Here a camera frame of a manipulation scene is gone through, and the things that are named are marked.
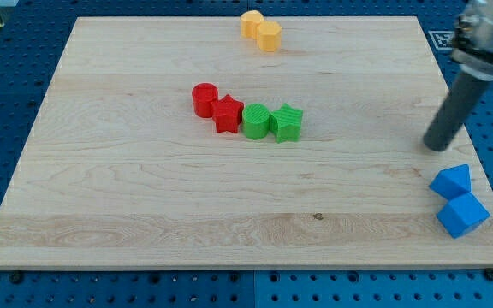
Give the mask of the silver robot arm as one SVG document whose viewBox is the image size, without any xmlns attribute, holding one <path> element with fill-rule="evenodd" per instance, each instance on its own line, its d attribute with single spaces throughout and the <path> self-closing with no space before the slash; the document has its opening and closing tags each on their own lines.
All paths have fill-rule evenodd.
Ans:
<svg viewBox="0 0 493 308">
<path fill-rule="evenodd" d="M 462 71 L 493 81 L 493 0 L 470 0 L 454 22 L 451 58 Z"/>
</svg>

